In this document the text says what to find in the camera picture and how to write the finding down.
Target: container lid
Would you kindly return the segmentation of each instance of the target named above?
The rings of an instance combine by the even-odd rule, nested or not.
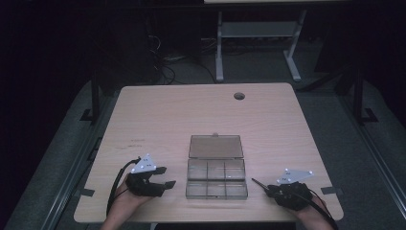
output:
[[[230,159],[242,158],[241,141],[238,135],[193,135],[189,158]]]

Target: dark wall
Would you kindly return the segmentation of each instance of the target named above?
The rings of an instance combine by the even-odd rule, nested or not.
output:
[[[50,1],[2,4],[0,228],[88,80],[82,15]]]
[[[406,3],[379,1],[336,14],[316,71],[332,72],[346,63],[382,94],[406,127]]]

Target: metal frame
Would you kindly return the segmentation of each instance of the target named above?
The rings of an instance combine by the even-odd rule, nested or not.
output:
[[[301,76],[293,60],[293,54],[302,31],[307,10],[302,10],[298,21],[283,22],[223,22],[222,11],[218,13],[217,53],[215,55],[215,79],[224,81],[223,59],[221,54],[222,37],[292,37],[288,50],[283,51],[287,66],[294,81],[301,81]]]

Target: floor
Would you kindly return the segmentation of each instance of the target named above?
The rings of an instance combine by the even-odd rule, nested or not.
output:
[[[322,41],[298,45],[294,59],[303,78],[300,82],[290,78],[282,54],[286,45],[286,41],[276,41],[265,48],[237,47],[237,51],[225,52],[223,83],[288,82],[298,89],[325,75],[313,71]],[[206,53],[199,63],[179,57],[163,71],[166,77],[158,84],[172,78],[173,84],[215,83],[214,53]],[[338,197],[345,216],[338,225],[340,229],[406,229],[398,207],[401,204],[396,203],[389,189],[396,183],[406,189],[406,131],[368,82],[364,82],[364,107],[371,108],[379,122],[358,125],[351,115],[351,93],[338,97],[333,90],[336,82],[332,80],[311,92],[298,92],[297,97],[330,179],[342,191]],[[91,108],[90,83],[83,86],[6,229],[100,228],[99,223],[75,222],[73,214],[119,95],[117,91],[110,97],[100,96],[101,116],[92,125],[80,120],[83,111]],[[389,171],[377,164],[380,158],[376,153]],[[388,174],[395,182],[388,182]],[[149,224],[128,223],[123,229],[149,229]]]

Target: gray carpet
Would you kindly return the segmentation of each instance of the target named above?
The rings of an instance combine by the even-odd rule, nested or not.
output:
[[[240,82],[289,82],[301,88],[320,78],[313,73],[321,43],[301,43],[295,53],[301,82],[290,78],[282,56],[283,44],[269,49],[257,49],[239,56],[224,57],[224,83]],[[189,59],[173,63],[169,67],[176,73],[176,80],[183,83],[213,83],[214,55],[202,57],[202,65]],[[350,95],[339,98],[333,92],[336,80],[309,92],[298,93],[298,100],[308,122],[316,145],[327,167],[333,185],[342,190],[339,200],[345,216],[338,221],[340,229],[406,229],[405,218],[399,212],[379,173],[370,149],[360,135],[358,124],[348,113],[346,104]],[[49,146],[33,179],[16,207],[7,229],[41,229],[56,199],[68,194],[66,205],[60,209],[60,219],[55,225],[42,229],[99,229],[99,224],[76,223],[73,219],[79,196],[75,193],[83,187],[96,152],[92,150],[98,138],[103,136],[109,117],[117,100],[101,96],[102,113],[99,121],[80,121],[84,109],[91,107],[90,84],[84,85],[65,120]],[[376,146],[390,166],[400,186],[406,189],[406,131],[384,104],[379,92],[365,83],[364,106],[370,107],[379,123],[363,127],[373,138]],[[73,173],[72,191],[62,188],[75,160],[79,160]],[[128,223],[123,229],[148,229],[149,224]]]

